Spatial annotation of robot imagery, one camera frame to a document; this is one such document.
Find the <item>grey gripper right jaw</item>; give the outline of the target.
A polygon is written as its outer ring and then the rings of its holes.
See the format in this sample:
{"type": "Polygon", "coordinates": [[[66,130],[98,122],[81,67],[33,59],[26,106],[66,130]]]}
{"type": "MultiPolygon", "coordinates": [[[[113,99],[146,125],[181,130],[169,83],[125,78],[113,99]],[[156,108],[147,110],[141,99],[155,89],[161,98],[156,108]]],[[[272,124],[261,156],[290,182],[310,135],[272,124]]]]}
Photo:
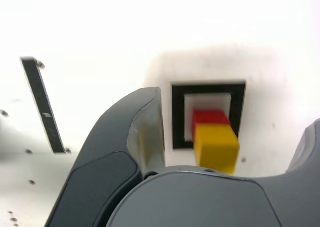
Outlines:
{"type": "Polygon", "coordinates": [[[289,169],[234,177],[171,168],[135,187],[109,227],[317,227],[320,224],[320,123],[306,128],[289,169]]]}

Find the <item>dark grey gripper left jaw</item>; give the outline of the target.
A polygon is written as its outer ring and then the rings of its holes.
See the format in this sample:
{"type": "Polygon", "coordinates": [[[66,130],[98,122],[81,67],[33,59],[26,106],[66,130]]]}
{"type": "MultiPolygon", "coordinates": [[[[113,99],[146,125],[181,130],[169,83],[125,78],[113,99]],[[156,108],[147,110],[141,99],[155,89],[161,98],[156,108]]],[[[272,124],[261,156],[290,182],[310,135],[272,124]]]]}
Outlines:
{"type": "Polygon", "coordinates": [[[141,88],[96,122],[46,225],[106,226],[121,200],[145,175],[165,165],[161,90],[141,88]]]}

